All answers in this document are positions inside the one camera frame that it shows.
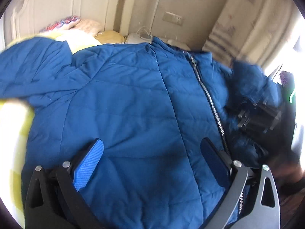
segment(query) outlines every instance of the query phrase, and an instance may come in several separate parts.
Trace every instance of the blue jacket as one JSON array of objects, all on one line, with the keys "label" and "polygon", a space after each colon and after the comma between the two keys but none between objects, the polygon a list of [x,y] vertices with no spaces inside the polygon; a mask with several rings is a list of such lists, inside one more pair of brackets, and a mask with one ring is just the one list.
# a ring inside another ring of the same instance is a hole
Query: blue jacket
[{"label": "blue jacket", "polygon": [[[236,62],[231,70],[211,53],[191,54],[234,159],[257,165],[262,152],[225,106],[267,96],[278,106],[276,85],[256,66]],[[223,196],[200,152],[202,138],[219,150],[222,141],[185,52],[154,38],[151,45],[106,44],[72,55],[66,42],[37,37],[0,54],[0,63],[0,98],[35,108],[23,197],[35,166],[71,160],[95,138],[104,154],[80,193],[110,228],[197,229]]]}]

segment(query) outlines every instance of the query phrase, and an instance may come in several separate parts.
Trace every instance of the beige wall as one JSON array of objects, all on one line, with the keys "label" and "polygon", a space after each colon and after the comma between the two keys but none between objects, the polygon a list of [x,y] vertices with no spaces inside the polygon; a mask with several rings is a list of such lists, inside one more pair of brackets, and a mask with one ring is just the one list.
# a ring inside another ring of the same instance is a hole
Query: beige wall
[{"label": "beige wall", "polygon": [[[136,0],[130,32],[141,26],[149,26],[156,0]],[[185,42],[191,49],[199,50],[204,45],[226,0],[160,0],[152,26],[154,36]],[[165,11],[184,17],[183,26],[162,20]]]}]

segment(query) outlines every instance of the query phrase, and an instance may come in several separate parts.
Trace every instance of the yellow pillow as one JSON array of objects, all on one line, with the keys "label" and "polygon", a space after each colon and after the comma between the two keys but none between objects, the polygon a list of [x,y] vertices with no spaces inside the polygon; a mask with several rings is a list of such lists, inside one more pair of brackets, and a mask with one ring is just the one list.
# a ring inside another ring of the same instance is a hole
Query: yellow pillow
[{"label": "yellow pillow", "polygon": [[95,37],[101,44],[123,44],[124,37],[115,31],[105,31]]}]

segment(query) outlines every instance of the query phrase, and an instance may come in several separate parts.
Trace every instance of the metal screw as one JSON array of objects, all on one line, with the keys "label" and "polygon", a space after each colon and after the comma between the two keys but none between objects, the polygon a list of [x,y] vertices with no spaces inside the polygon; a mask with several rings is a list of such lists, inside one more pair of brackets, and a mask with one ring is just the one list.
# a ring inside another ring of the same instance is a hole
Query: metal screw
[{"label": "metal screw", "polygon": [[265,170],[265,171],[268,171],[269,170],[269,166],[268,165],[266,165],[266,164],[263,164],[263,170]]},{"label": "metal screw", "polygon": [[36,171],[41,171],[41,169],[42,169],[41,165],[38,165],[38,166],[36,166],[36,168],[35,168]]},{"label": "metal screw", "polygon": [[234,166],[236,166],[236,167],[241,167],[241,166],[242,166],[242,163],[241,163],[240,161],[238,161],[238,160],[234,160],[234,161],[233,161],[233,164],[234,164]]},{"label": "metal screw", "polygon": [[71,163],[69,161],[65,161],[65,162],[63,162],[63,167],[68,168],[70,166],[70,164]]}]

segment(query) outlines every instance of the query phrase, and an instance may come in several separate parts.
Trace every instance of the pillow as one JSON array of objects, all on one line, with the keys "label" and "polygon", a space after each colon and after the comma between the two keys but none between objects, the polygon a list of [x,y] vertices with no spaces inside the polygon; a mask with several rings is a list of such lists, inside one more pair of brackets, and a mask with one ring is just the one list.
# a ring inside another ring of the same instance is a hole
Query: pillow
[{"label": "pillow", "polygon": [[94,20],[82,19],[73,29],[81,30],[95,37],[97,36],[97,33],[103,29],[103,27],[100,23]]},{"label": "pillow", "polygon": [[123,44],[125,41],[123,35],[110,30],[99,33],[95,38],[101,44]]},{"label": "pillow", "polygon": [[68,30],[71,27],[74,27],[80,22],[80,18],[77,16],[70,16],[63,20],[57,21],[53,24],[50,24],[46,28],[40,30],[40,32],[48,32],[53,30]]}]

